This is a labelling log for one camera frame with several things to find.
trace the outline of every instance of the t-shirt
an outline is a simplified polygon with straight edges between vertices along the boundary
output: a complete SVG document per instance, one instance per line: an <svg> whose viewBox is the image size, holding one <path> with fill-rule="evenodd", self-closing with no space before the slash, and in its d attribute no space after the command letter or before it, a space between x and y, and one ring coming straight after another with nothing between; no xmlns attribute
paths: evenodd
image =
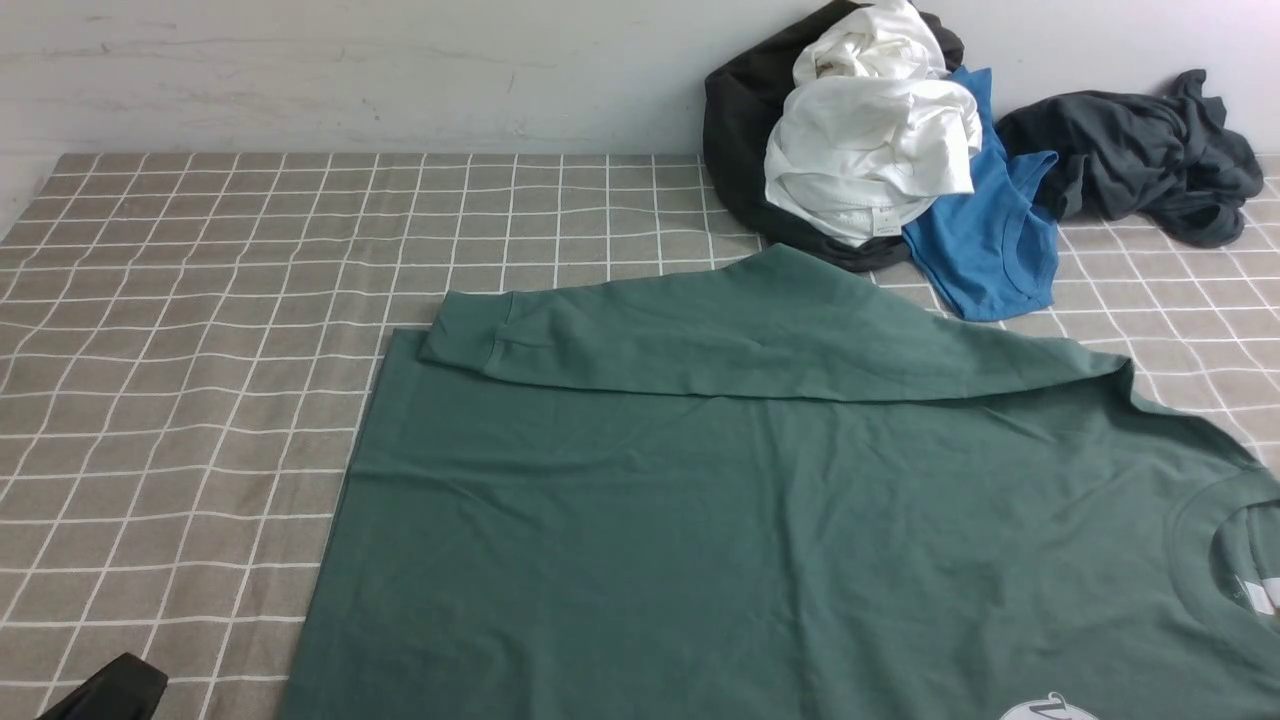
<svg viewBox="0 0 1280 720"><path fill-rule="evenodd" d="M452 293L280 717L1274 720L1280 484L1133 379L783 246Z"/></svg>
<svg viewBox="0 0 1280 720"><path fill-rule="evenodd" d="M982 151L970 163L974 192L947 195L902 228L911 258L955 314L1004 320L1053 304L1057 223L1032 199L1057 155L1009 158L991 120L991 70L948 78L978 101Z"/></svg>

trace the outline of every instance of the white clothing label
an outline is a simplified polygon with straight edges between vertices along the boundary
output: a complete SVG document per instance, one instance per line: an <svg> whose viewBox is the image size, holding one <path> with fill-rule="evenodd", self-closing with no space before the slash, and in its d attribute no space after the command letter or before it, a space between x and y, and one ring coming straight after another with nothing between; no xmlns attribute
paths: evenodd
<svg viewBox="0 0 1280 720"><path fill-rule="evenodd" d="M1262 580L1262 589L1267 591L1271 605L1280 607L1280 578L1267 578Z"/></svg>
<svg viewBox="0 0 1280 720"><path fill-rule="evenodd" d="M872 208L872 237L891 237L902 234L902 223L897 213L888 208Z"/></svg>
<svg viewBox="0 0 1280 720"><path fill-rule="evenodd" d="M1271 602L1271 597L1267 594L1267 588L1248 580L1240 580L1240 587L1244 588L1244 593L1249 596L1249 605L1253 606L1254 612L1260 615L1276 614L1276 606Z"/></svg>

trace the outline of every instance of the gray checkered fabric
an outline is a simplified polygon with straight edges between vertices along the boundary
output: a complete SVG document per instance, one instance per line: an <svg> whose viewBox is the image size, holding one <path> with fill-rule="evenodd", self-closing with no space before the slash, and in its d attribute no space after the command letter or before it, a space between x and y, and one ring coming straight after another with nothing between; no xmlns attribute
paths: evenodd
<svg viewBox="0 0 1280 720"><path fill-rule="evenodd" d="M1263 164L1228 250L1066 225L1056 305L1005 327L1135 357L1280 468ZM172 676L160 717L271 717L389 328L759 247L692 156L64 156L0 242L0 720L124 651Z"/></svg>

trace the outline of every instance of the clothing pile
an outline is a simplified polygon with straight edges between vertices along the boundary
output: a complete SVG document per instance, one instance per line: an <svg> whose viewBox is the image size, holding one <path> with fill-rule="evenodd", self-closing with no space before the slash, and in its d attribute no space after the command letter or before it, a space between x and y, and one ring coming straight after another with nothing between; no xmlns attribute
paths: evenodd
<svg viewBox="0 0 1280 720"><path fill-rule="evenodd" d="M1240 236L1262 170L1203 70L1162 97L1076 92L996 122L991 70L963 60L906 0L835 0L708 76L712 184L749 229L846 270L913 258L969 320L1052 304L1061 219Z"/></svg>

